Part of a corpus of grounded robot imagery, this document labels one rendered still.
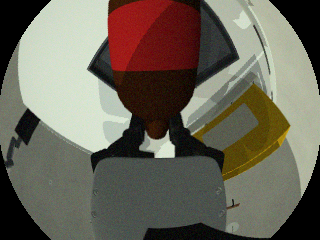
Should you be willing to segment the yellow divided crate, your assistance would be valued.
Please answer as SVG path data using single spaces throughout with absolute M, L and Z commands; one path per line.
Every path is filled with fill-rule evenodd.
M 223 151 L 222 177 L 226 181 L 276 151 L 290 126 L 275 103 L 253 84 L 225 111 L 192 136 L 207 147 Z

